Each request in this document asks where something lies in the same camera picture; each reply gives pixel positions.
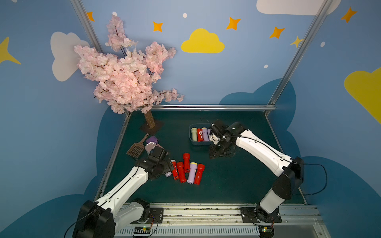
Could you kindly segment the red flashlight white logo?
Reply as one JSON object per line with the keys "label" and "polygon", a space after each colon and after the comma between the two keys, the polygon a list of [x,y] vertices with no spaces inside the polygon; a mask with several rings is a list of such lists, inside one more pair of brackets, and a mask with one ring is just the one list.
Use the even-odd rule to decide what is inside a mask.
{"label": "red flashlight white logo", "polygon": [[197,141],[198,142],[204,141],[202,129],[197,129]]}

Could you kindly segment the blue-grey plastic storage box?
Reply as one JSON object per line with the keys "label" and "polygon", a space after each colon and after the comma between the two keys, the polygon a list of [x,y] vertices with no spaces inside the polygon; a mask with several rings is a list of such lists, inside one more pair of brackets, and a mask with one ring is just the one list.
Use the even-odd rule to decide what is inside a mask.
{"label": "blue-grey plastic storage box", "polygon": [[189,139],[191,144],[196,146],[211,145],[212,141],[207,138],[208,135],[205,137],[210,127],[211,123],[191,124],[189,126]]}

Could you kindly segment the pale green flashlight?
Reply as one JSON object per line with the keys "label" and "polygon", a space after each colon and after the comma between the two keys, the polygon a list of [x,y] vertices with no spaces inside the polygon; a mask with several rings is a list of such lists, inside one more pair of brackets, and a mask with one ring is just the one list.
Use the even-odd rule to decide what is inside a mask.
{"label": "pale green flashlight", "polygon": [[198,142],[198,132],[197,128],[191,128],[191,137],[194,142]]}

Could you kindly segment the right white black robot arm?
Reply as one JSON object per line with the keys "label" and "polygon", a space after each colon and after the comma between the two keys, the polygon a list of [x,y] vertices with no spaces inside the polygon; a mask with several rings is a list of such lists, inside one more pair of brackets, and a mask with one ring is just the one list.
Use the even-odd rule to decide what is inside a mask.
{"label": "right white black robot arm", "polygon": [[304,160],[300,157],[291,158],[275,150],[239,122],[227,126],[223,121],[216,120],[210,126],[209,135],[212,141],[210,159],[228,157],[239,147],[261,161],[277,176],[259,204],[256,207],[243,207],[241,214],[244,221],[255,225],[280,223],[282,220],[279,206],[290,200],[304,182]]}

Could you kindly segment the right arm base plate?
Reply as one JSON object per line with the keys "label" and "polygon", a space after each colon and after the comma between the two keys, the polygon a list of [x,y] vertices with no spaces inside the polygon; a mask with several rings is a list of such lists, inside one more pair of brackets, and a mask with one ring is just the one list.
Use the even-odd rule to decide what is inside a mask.
{"label": "right arm base plate", "polygon": [[259,224],[282,222],[279,208],[276,208],[272,213],[267,213],[258,205],[256,207],[241,207],[240,212],[243,223]]}

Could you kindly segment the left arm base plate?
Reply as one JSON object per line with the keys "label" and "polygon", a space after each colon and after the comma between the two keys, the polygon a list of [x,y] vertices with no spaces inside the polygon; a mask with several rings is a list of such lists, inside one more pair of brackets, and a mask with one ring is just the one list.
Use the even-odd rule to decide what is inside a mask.
{"label": "left arm base plate", "polygon": [[144,212],[143,217],[137,221],[133,221],[132,224],[162,224],[164,217],[164,208],[154,207],[150,208],[149,212]]}

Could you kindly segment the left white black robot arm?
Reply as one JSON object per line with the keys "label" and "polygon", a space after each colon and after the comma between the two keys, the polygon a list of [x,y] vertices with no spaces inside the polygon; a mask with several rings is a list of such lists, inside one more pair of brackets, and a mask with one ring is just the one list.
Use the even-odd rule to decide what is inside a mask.
{"label": "left white black robot arm", "polygon": [[135,199],[127,207],[127,200],[148,180],[155,180],[174,169],[168,152],[155,147],[147,158],[138,160],[128,175],[113,189],[95,202],[86,201],[78,214],[72,236],[74,238],[113,238],[133,222],[151,220],[150,203]]}

